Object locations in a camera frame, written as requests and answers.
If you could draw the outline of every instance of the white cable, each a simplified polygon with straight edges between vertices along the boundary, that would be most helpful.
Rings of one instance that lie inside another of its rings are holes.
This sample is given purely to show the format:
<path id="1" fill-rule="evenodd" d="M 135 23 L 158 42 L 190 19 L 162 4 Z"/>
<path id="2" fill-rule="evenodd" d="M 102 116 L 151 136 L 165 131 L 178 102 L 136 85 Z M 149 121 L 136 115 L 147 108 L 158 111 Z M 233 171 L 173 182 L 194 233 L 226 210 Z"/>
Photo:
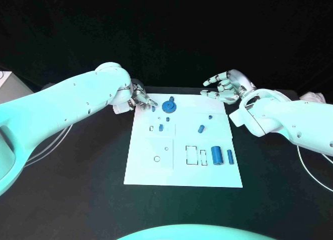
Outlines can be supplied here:
<path id="1" fill-rule="evenodd" d="M 26 166 L 32 165 L 35 162 L 38 162 L 38 161 L 54 151 L 54 149 L 58 147 L 60 143 L 63 142 L 64 138 L 67 137 L 67 134 L 68 134 L 68 131 L 70 131 L 71 127 L 73 127 L 73 125 L 68 127 L 67 133 L 66 133 L 64 137 L 61 138 L 58 144 L 57 144 L 57 145 L 54 146 L 54 148 L 51 149 L 51 151 L 50 151 L 42 157 L 39 157 L 35 161 L 32 161 L 31 163 L 28 163 L 24 167 L 26 167 Z"/>
<path id="2" fill-rule="evenodd" d="M 47 146 L 47 148 L 45 148 L 37 155 L 34 155 L 34 156 L 28 159 L 26 162 L 29 162 L 31 160 L 34 160 L 34 159 L 52 147 L 54 143 L 57 142 L 57 140 L 60 139 L 61 135 L 63 135 L 64 132 L 67 131 L 67 128 L 68 128 L 68 127 L 66 127 L 66 128 L 63 129 L 58 137 L 57 137 L 55 140 L 51 142 L 51 144 Z"/>
<path id="3" fill-rule="evenodd" d="M 310 173 L 310 171 L 309 171 L 309 169 L 307 169 L 307 167 L 306 167 L 303 158 L 301 158 L 300 148 L 298 148 L 298 157 L 300 157 L 300 160 L 301 160 L 301 164 L 303 164 L 303 166 L 304 166 L 304 168 L 306 168 L 306 171 L 307 171 L 307 173 L 311 175 L 311 173 Z M 311 177 L 313 177 L 313 179 L 317 181 L 317 183 L 319 183 L 326 189 L 329 189 L 329 190 L 333 192 L 333 190 L 314 178 L 313 175 L 311 175 Z"/>
<path id="4" fill-rule="evenodd" d="M 323 154 L 325 158 L 329 160 L 329 162 L 333 164 L 333 160 Z"/>

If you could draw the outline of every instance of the small blue cylinder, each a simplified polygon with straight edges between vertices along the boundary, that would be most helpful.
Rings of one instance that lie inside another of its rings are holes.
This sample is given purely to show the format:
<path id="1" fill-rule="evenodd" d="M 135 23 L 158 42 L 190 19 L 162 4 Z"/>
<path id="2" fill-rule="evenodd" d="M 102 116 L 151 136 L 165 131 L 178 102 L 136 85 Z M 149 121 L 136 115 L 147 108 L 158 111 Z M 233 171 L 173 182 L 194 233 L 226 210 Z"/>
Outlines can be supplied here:
<path id="1" fill-rule="evenodd" d="M 233 164 L 233 153 L 232 150 L 228 150 L 229 164 Z"/>
<path id="2" fill-rule="evenodd" d="M 200 125 L 200 128 L 199 128 L 197 132 L 199 132 L 199 133 L 202 133 L 202 132 L 203 132 L 203 130 L 204 130 L 204 126 L 203 126 L 203 125 Z"/>
<path id="3" fill-rule="evenodd" d="M 212 147 L 212 158 L 213 158 L 215 165 L 222 165 L 225 163 L 219 146 Z"/>

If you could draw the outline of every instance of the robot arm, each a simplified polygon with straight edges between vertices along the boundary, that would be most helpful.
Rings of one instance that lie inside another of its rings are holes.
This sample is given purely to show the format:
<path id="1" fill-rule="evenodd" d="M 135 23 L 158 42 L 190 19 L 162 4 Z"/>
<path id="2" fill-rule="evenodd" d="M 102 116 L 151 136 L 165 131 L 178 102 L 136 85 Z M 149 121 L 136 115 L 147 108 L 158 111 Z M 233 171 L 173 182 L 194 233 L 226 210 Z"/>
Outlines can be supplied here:
<path id="1" fill-rule="evenodd" d="M 155 106 L 141 83 L 107 62 L 45 90 L 0 104 L 0 195 L 15 182 L 38 144 L 107 105 L 123 113 Z"/>
<path id="2" fill-rule="evenodd" d="M 204 86 L 217 81 L 219 92 L 203 90 L 202 95 L 228 104 L 242 99 L 239 109 L 229 115 L 238 127 L 246 125 L 258 137 L 280 133 L 293 144 L 333 156 L 332 104 L 291 101 L 278 91 L 257 89 L 238 70 L 216 75 Z"/>

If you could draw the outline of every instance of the white paper sheet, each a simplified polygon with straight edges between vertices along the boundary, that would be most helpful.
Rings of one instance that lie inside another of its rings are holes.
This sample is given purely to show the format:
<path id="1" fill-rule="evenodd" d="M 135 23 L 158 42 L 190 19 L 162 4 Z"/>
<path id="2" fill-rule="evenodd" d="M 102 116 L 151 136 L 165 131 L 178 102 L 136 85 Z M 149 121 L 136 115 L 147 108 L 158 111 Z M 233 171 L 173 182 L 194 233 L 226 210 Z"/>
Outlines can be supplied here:
<path id="1" fill-rule="evenodd" d="M 135 110 L 125 184 L 242 188 L 223 103 L 202 95 L 152 93 L 149 96 L 158 107 L 155 112 L 152 109 L 142 111 L 139 107 Z M 174 113 L 165 113 L 161 108 L 170 96 L 177 104 Z M 197 132 L 200 125 L 204 125 L 203 133 Z M 196 146 L 196 153 L 191 147 L 187 154 L 186 146 Z M 222 149 L 223 165 L 213 165 L 213 146 Z M 229 164 L 229 149 L 235 164 Z M 207 165 L 202 164 L 204 153 Z M 197 164 L 187 164 L 187 155 L 196 163 L 194 154 Z"/>

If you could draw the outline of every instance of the black tabletop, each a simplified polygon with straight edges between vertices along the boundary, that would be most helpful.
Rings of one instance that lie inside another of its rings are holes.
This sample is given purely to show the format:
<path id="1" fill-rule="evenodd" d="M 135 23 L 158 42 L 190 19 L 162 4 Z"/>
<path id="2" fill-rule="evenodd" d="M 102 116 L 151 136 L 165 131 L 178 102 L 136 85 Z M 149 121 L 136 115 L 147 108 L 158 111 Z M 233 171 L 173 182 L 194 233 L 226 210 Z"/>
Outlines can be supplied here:
<path id="1" fill-rule="evenodd" d="M 236 108 L 226 105 L 228 114 Z M 134 111 L 116 115 L 109 106 L 74 124 L 0 196 L 0 239 L 110 240 L 173 224 L 233 227 L 277 239 L 333 239 L 333 193 L 311 179 L 281 135 L 255 137 L 230 122 L 243 188 L 125 185 L 132 122 Z M 333 188 L 333 165 L 319 153 L 301 149 L 301 155 Z"/>

